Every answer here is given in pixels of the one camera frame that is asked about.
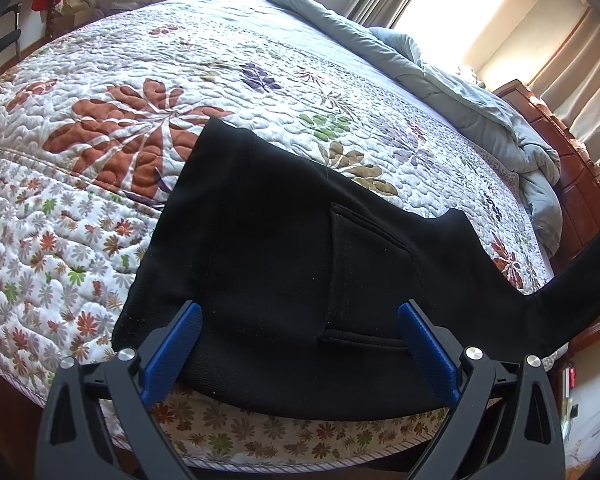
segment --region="black chair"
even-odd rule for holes
[[[20,52],[20,35],[22,31],[19,29],[20,27],[20,10],[22,9],[22,4],[13,4],[12,6],[7,7],[5,11],[2,13],[2,16],[8,14],[9,12],[13,12],[13,30],[9,34],[5,34],[0,38],[0,53],[10,46],[10,44],[15,43],[16,46],[16,58],[18,61],[22,58],[22,54]]]

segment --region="pocket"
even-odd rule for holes
[[[424,300],[413,249],[339,204],[331,205],[331,234],[331,283],[320,339],[405,349],[398,307],[407,300]]]

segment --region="bed sheet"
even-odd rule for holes
[[[64,355],[114,356],[112,327],[209,117],[421,216],[459,208],[519,290],[549,279],[517,176],[429,107],[263,0],[171,0],[72,32],[0,78],[0,374],[33,401]],[[414,446],[444,411],[290,420],[176,386],[154,416],[190,465],[308,472]]]

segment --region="light blue sheet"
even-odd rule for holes
[[[560,160],[517,111],[487,90],[427,63],[407,34],[362,27],[313,0],[268,1],[296,12],[396,80],[509,171],[517,173],[536,235],[550,254],[557,251],[562,211],[552,185],[560,177]]]

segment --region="blue gripper pad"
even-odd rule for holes
[[[398,309],[398,328],[433,394],[454,407],[460,400],[458,369],[409,302]]]
[[[142,403],[150,409],[162,402],[202,332],[202,309],[191,303],[144,368]]]

